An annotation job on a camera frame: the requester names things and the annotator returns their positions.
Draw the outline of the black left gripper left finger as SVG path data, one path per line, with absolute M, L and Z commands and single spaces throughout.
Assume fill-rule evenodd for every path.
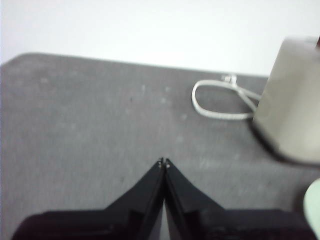
M 127 192 L 104 209 L 59 210 L 25 218 L 14 240 L 147 240 L 160 221 L 165 164 L 160 158 Z

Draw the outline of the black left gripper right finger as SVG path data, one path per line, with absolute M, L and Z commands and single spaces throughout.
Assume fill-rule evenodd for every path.
M 226 209 L 167 158 L 165 207 L 172 240 L 314 240 L 300 215 L 280 209 Z

